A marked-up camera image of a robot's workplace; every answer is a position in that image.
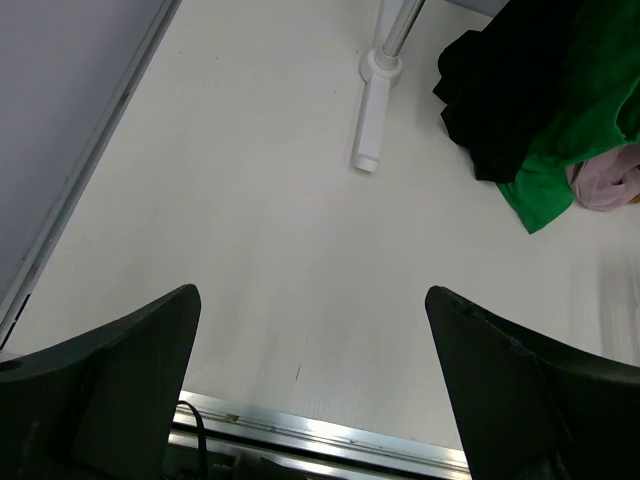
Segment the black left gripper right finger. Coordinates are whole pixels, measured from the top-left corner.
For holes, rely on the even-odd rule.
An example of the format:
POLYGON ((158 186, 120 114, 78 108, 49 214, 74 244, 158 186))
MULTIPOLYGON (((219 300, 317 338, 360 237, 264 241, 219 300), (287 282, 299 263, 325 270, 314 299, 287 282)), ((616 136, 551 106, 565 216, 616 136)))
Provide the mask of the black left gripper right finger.
POLYGON ((431 287, 425 310, 474 479, 636 479, 639 369, 431 287))

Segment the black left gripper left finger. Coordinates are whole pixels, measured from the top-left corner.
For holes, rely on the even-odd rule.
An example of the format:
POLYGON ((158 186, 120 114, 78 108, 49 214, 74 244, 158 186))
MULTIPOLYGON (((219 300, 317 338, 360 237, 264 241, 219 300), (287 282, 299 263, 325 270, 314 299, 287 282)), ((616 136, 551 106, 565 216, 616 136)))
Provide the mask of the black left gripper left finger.
POLYGON ((156 479, 194 344, 192 284, 1 364, 4 479, 156 479))

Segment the pink tank top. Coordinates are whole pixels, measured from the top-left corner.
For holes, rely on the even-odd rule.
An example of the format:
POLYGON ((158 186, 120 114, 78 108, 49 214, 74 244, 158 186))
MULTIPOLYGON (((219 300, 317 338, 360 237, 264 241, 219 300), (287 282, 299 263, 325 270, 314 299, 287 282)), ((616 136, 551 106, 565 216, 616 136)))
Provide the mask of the pink tank top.
POLYGON ((565 172, 575 199, 589 210, 607 212, 639 202, 639 144, 614 148, 565 172))

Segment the green tank top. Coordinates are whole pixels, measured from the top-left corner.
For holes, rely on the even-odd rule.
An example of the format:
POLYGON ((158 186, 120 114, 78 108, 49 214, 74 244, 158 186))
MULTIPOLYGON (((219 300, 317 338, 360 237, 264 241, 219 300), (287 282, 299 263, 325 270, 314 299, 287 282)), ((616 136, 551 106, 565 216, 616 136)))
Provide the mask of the green tank top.
POLYGON ((585 1, 562 56, 559 103, 499 190, 533 234, 573 202, 569 166, 639 140, 639 4, 585 1))

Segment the black tank top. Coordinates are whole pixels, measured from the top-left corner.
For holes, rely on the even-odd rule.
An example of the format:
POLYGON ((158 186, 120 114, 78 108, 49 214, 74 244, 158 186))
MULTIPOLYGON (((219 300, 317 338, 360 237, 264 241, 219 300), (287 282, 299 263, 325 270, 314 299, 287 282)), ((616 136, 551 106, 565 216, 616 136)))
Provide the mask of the black tank top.
POLYGON ((514 181, 558 103, 558 77, 582 5, 510 1, 483 30, 466 31, 440 54, 433 92, 476 179, 514 181))

